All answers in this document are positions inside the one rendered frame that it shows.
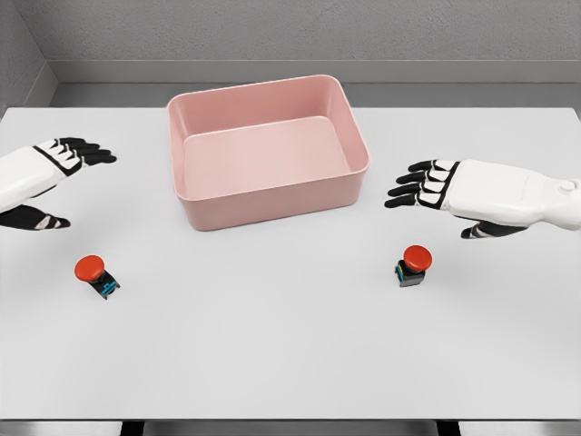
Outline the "red industrial push-button switch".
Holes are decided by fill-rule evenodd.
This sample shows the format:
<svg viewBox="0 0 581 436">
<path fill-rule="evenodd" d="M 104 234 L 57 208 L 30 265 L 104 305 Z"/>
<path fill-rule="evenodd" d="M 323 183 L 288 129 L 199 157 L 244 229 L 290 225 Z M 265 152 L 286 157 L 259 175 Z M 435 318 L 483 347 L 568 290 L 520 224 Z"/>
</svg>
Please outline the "red industrial push-button switch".
<svg viewBox="0 0 581 436">
<path fill-rule="evenodd" d="M 104 300 L 121 287 L 105 270 L 104 260 L 95 254 L 86 255 L 78 260 L 74 267 L 74 275 L 78 280 L 90 284 Z"/>
<path fill-rule="evenodd" d="M 399 279 L 399 286 L 409 287 L 421 284 L 432 262 L 432 254 L 427 248 L 421 245 L 410 245 L 394 270 Z"/>
</svg>

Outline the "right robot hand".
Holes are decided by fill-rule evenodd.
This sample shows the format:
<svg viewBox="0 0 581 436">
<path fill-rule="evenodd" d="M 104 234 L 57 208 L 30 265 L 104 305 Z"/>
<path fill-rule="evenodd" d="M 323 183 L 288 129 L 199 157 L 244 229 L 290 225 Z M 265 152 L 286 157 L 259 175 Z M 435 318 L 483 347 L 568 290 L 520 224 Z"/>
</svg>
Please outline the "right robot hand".
<svg viewBox="0 0 581 436">
<path fill-rule="evenodd" d="M 427 160 L 408 171 L 384 206 L 422 206 L 472 220 L 461 232 L 465 240 L 508 236 L 543 220 L 548 178 L 541 173 L 473 159 Z"/>
</svg>

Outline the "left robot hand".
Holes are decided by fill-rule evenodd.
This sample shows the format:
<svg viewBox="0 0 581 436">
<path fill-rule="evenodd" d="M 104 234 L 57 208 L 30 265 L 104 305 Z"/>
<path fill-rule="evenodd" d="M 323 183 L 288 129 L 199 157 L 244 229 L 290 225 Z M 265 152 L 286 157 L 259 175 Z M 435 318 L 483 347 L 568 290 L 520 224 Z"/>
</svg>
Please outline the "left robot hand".
<svg viewBox="0 0 581 436">
<path fill-rule="evenodd" d="M 83 138 L 56 138 L 0 157 L 0 227 L 25 231 L 63 229 L 71 223 L 25 202 L 54 189 L 85 167 L 116 157 Z"/>
</svg>

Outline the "pink rectangular basket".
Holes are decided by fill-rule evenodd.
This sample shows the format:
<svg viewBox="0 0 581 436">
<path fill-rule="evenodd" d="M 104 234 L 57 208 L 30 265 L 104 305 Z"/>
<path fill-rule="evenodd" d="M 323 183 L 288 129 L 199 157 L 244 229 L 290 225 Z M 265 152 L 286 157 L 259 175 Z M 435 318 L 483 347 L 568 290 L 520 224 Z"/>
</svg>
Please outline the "pink rectangular basket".
<svg viewBox="0 0 581 436">
<path fill-rule="evenodd" d="M 179 94 L 167 114 L 174 191 L 198 231 L 359 199 L 369 152 L 330 75 Z"/>
</svg>

